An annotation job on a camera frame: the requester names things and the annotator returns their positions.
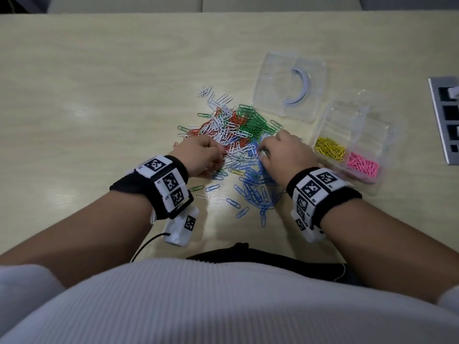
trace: forearm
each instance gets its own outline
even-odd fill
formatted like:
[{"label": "forearm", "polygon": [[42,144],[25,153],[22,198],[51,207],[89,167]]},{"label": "forearm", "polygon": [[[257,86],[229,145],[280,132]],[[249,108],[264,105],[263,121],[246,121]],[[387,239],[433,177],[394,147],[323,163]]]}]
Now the forearm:
[{"label": "forearm", "polygon": [[111,191],[0,256],[0,265],[45,266],[70,287],[129,262],[151,229],[145,196]]},{"label": "forearm", "polygon": [[459,254],[413,227],[353,199],[321,227],[370,287],[429,302],[459,284]]}]

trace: person's right arm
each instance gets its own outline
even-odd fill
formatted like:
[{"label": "person's right arm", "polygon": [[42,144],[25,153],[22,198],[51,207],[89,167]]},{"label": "person's right arm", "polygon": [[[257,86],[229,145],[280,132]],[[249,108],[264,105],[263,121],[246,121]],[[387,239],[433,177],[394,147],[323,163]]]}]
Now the person's right arm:
[{"label": "person's right arm", "polygon": [[[260,144],[270,152],[261,161],[287,187],[317,157],[300,139],[281,131]],[[415,228],[361,200],[332,208],[320,226],[346,261],[370,287],[431,303],[459,285],[459,254]]]}]

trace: hand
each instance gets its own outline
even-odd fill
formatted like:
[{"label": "hand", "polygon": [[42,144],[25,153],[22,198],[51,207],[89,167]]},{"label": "hand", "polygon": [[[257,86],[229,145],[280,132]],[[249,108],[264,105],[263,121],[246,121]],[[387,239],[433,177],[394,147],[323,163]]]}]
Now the hand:
[{"label": "hand", "polygon": [[169,155],[181,161],[188,170],[188,175],[193,177],[205,170],[220,169],[224,152],[223,146],[210,136],[199,135],[182,141]]},{"label": "hand", "polygon": [[261,150],[268,150],[270,157],[260,156],[260,161],[273,179],[283,187],[301,170],[318,167],[317,156],[303,144],[296,135],[286,130],[265,138],[260,143]]}]

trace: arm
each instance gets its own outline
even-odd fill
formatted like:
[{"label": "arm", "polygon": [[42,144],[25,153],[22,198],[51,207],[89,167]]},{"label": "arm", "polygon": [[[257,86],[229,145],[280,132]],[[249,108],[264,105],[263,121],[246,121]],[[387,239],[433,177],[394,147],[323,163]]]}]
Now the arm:
[{"label": "arm", "polygon": [[[260,144],[270,158],[261,161],[287,186],[301,170],[317,167],[312,149],[281,131]],[[459,254],[361,199],[332,208],[321,228],[369,286],[436,302],[459,284]]]},{"label": "arm", "polygon": [[[223,147],[212,138],[188,138],[170,155],[190,177],[221,166]],[[152,205],[140,194],[110,191],[70,217],[0,256],[0,265],[38,264],[70,287],[128,263],[152,228]]]}]

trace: person's left arm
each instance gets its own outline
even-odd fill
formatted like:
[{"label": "person's left arm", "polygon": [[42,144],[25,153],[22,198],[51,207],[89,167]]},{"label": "person's left arm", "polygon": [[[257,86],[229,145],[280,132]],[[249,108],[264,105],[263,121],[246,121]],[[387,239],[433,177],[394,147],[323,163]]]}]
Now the person's left arm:
[{"label": "person's left arm", "polygon": [[[223,152],[220,144],[202,135],[186,139],[169,155],[192,177],[221,167]],[[1,255],[0,266],[44,266],[70,287],[128,263],[152,228],[151,213],[145,196],[110,191]]]}]

